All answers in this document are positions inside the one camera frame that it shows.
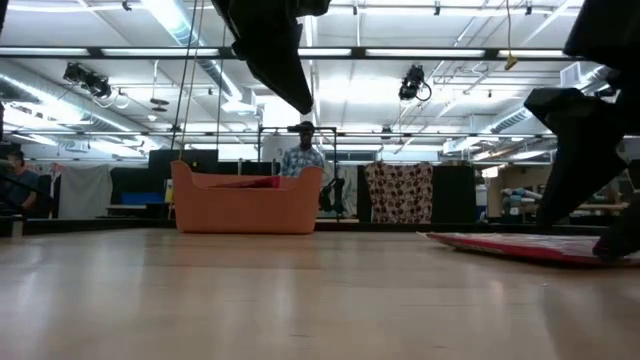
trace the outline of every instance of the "black curtain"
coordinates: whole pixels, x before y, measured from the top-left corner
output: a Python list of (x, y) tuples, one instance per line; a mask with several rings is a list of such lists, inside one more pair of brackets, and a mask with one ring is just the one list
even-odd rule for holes
[(432, 224), (476, 221), (476, 187), (471, 166), (435, 166), (432, 185)]

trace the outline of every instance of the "spotlight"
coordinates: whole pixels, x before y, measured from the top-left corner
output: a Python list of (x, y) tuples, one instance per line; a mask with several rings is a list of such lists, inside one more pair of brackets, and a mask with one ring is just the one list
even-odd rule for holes
[[(429, 96), (424, 99), (418, 97), (422, 87), (426, 87), (429, 90)], [(431, 87), (424, 81), (424, 70), (422, 69), (422, 65), (411, 65), (411, 69), (407, 72), (407, 76), (402, 79), (402, 85), (398, 92), (400, 101), (418, 99), (424, 102), (431, 98), (431, 94)]]
[(79, 84), (81, 88), (89, 91), (92, 96), (99, 99), (106, 99), (111, 96), (109, 78), (99, 76), (78, 63), (67, 64), (67, 69), (62, 78), (72, 84)]

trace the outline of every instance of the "orange tub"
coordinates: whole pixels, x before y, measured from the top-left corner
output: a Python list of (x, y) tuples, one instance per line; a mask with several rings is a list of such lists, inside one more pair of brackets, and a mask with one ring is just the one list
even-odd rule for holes
[(282, 177), (278, 189), (214, 188), (263, 176), (192, 173), (171, 163), (178, 230), (188, 233), (309, 234), (315, 227), (323, 170)]

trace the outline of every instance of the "person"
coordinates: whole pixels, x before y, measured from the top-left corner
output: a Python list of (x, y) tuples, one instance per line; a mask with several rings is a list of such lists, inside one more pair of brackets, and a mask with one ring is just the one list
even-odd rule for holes
[(309, 166), (324, 168), (322, 155), (311, 146), (311, 139), (315, 128), (310, 121), (300, 123), (300, 145), (285, 151), (282, 158), (280, 175), (298, 177), (302, 169)]
[[(8, 156), (9, 162), (13, 165), (13, 174), (9, 177), (13, 180), (27, 185), (32, 188), (38, 187), (38, 174), (29, 171), (24, 162), (24, 153), (22, 151), (14, 151)], [(34, 210), (36, 203), (36, 193), (22, 186), (7, 183), (5, 184), (8, 200), (19, 206), (21, 209), (29, 212)]]

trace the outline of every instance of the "plaid shirt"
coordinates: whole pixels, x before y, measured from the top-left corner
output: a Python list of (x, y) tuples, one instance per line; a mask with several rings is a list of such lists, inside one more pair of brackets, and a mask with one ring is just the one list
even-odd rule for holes
[(322, 155), (314, 148), (302, 150), (300, 146), (293, 147), (284, 153), (282, 158), (282, 170), (280, 175), (298, 177), (302, 169), (308, 166), (318, 166), (324, 168)]

